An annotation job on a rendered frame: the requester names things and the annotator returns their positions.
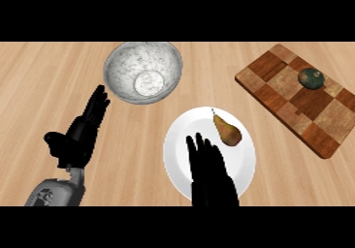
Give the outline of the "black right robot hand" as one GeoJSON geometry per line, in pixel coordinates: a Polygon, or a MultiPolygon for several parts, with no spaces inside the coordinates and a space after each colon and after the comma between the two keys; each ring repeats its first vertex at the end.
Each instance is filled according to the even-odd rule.
{"type": "Polygon", "coordinates": [[[239,207],[240,198],[236,183],[227,173],[221,150],[202,138],[187,136],[190,167],[193,175],[193,206],[239,207]]]}

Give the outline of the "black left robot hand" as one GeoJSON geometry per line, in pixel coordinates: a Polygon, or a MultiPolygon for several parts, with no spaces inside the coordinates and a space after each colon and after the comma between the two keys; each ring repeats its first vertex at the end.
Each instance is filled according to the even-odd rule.
{"type": "Polygon", "coordinates": [[[89,99],[83,114],[71,122],[67,132],[49,132],[45,141],[51,155],[60,159],[61,169],[83,169],[91,161],[98,132],[111,103],[105,86],[99,85],[89,99]]]}

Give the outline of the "white round plate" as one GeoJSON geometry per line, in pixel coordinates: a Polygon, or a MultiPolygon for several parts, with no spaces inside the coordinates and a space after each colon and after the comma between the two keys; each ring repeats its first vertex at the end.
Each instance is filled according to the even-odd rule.
{"type": "Polygon", "coordinates": [[[181,194],[193,198],[193,173],[190,165],[190,150],[187,136],[202,134],[205,139],[219,147],[224,155],[227,172],[234,180],[237,193],[242,195],[250,185],[255,175],[256,152],[249,131],[240,119],[224,109],[199,107],[190,109],[175,119],[165,137],[163,162],[172,184],[181,194]],[[228,146],[219,137],[213,124],[213,115],[218,115],[243,134],[243,140],[236,146],[228,146]]]}

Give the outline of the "grey marbled bowl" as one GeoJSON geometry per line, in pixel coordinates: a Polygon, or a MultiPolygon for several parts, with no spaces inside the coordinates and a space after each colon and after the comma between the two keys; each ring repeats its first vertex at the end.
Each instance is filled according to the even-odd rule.
{"type": "Polygon", "coordinates": [[[175,90],[184,69],[178,48],[169,42],[126,42],[111,52],[105,84],[125,102],[148,105],[175,90]]]}

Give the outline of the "brown pear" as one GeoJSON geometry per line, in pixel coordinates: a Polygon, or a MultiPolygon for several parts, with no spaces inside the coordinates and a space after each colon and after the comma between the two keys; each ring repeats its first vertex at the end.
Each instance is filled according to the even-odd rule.
{"type": "Polygon", "coordinates": [[[243,140],[243,133],[240,129],[231,125],[218,114],[213,114],[213,123],[222,142],[228,146],[237,146],[243,140]]]}

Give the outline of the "checkered wooden cutting board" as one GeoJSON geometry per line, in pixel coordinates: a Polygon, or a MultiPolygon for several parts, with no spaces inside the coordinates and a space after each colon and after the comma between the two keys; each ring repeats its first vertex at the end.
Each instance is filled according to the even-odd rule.
{"type": "Polygon", "coordinates": [[[313,65],[277,44],[245,67],[236,81],[323,159],[329,159],[355,128],[355,95],[329,77],[307,89],[298,80],[313,65]]]}

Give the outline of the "dark green round fruit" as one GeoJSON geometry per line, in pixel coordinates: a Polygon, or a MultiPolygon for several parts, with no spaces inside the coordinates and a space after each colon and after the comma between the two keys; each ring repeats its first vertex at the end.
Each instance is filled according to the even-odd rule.
{"type": "Polygon", "coordinates": [[[316,68],[305,68],[298,75],[298,80],[307,89],[317,90],[324,86],[326,77],[316,68]]]}

